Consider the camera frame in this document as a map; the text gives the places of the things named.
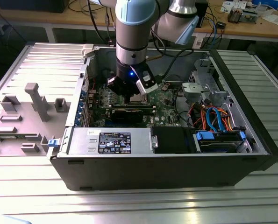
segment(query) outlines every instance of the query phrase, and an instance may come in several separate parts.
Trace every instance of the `circuit board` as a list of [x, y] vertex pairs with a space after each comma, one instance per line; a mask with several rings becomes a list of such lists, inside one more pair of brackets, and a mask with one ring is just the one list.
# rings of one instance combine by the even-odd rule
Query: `circuit board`
[[[95, 127], [151, 127], [180, 126], [173, 104], [173, 90], [159, 84], [158, 89], [149, 95], [135, 95], [130, 103], [124, 103], [124, 97], [118, 96], [105, 85], [89, 91], [89, 111], [91, 125]], [[143, 119], [140, 122], [113, 122], [114, 112], [140, 112]]]

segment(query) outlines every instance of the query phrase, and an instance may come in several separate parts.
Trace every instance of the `computer case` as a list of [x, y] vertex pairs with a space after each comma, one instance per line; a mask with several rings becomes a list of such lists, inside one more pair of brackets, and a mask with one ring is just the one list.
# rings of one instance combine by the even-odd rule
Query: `computer case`
[[1, 9], [62, 13], [69, 0], [0, 0]]

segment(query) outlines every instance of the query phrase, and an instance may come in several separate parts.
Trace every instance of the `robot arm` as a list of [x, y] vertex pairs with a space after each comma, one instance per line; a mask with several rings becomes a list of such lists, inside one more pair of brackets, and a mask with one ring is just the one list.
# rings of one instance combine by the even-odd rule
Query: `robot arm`
[[91, 0], [116, 12], [116, 76], [108, 87], [126, 101], [134, 94], [148, 94], [157, 88], [146, 63], [153, 28], [161, 38], [186, 44], [197, 23], [195, 0]]

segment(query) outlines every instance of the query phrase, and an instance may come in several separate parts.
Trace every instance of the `power supply label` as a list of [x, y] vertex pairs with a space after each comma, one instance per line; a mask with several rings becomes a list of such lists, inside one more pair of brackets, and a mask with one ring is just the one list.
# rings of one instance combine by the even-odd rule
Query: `power supply label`
[[99, 154], [130, 154], [130, 133], [100, 133]]

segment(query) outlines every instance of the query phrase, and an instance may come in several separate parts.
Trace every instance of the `blue cable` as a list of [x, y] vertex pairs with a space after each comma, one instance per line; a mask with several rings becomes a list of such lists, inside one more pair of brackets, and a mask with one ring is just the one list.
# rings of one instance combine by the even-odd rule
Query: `blue cable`
[[214, 21], [212, 19], [208, 19], [208, 20], [211, 21], [213, 26], [214, 26], [214, 38], [213, 38], [212, 43], [209, 46], [209, 49], [211, 49], [213, 47], [213, 45], [214, 45], [215, 37], [217, 36], [217, 28], [215, 27], [215, 23], [214, 23]]
[[212, 108], [212, 107], [209, 108], [209, 109], [207, 110], [207, 112], [206, 112], [206, 121], [207, 121], [208, 126], [210, 126], [210, 127], [214, 130], [214, 132], [218, 132], [217, 129], [215, 129], [215, 127], [212, 126], [212, 124], [210, 123], [209, 113], [210, 113], [211, 110], [214, 110], [215, 113], [217, 114], [217, 120], [218, 120], [219, 128], [220, 128], [221, 131], [224, 131], [224, 130], [225, 130], [225, 127], [224, 127], [224, 125], [222, 124], [222, 120], [221, 120], [220, 113], [219, 113], [219, 111], [218, 111], [217, 109]]

